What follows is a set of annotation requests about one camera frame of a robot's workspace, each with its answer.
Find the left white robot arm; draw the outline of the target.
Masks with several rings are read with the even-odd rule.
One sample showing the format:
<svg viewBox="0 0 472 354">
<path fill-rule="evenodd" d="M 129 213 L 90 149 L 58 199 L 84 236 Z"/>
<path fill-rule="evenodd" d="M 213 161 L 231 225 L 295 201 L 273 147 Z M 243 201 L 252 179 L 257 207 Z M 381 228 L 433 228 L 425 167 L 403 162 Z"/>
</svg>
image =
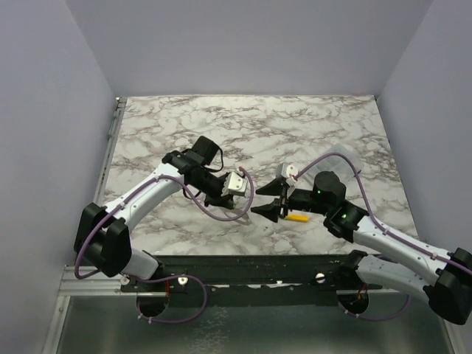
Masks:
<svg viewBox="0 0 472 354">
<path fill-rule="evenodd" d="M 145 251 L 132 248 L 130 234 L 139 222 L 161 202 L 186 186 L 205 196 L 205 206 L 232 209 L 233 198 L 246 193 L 241 173 L 218 176 L 209 168 L 221 148 L 201 136 L 190 148 L 167 153 L 161 164 L 137 187 L 105 206 L 90 203 L 83 211 L 77 230 L 75 264 L 92 264 L 108 277 L 124 274 L 136 277 L 147 291 L 158 289 L 163 280 L 160 263 Z"/>
</svg>

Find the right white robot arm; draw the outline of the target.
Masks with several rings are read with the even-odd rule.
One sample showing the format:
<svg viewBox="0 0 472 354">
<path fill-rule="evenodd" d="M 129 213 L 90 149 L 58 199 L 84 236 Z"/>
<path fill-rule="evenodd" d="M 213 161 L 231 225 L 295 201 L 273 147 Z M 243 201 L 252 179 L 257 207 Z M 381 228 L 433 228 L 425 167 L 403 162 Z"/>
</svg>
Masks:
<svg viewBox="0 0 472 354">
<path fill-rule="evenodd" d="M 270 204 L 252 212 L 277 222 L 290 211 L 324 216 L 331 235 L 381 253 L 387 263 L 362 252 L 339 269 L 346 288 L 359 284 L 391 288 L 423 300 L 444 320 L 464 325 L 471 314 L 471 253 L 462 248 L 448 251 L 416 240 L 380 222 L 367 210 L 349 202 L 346 187 L 333 172 L 316 175 L 311 190 L 295 186 L 295 178 L 277 176 L 257 189 L 270 195 Z"/>
</svg>

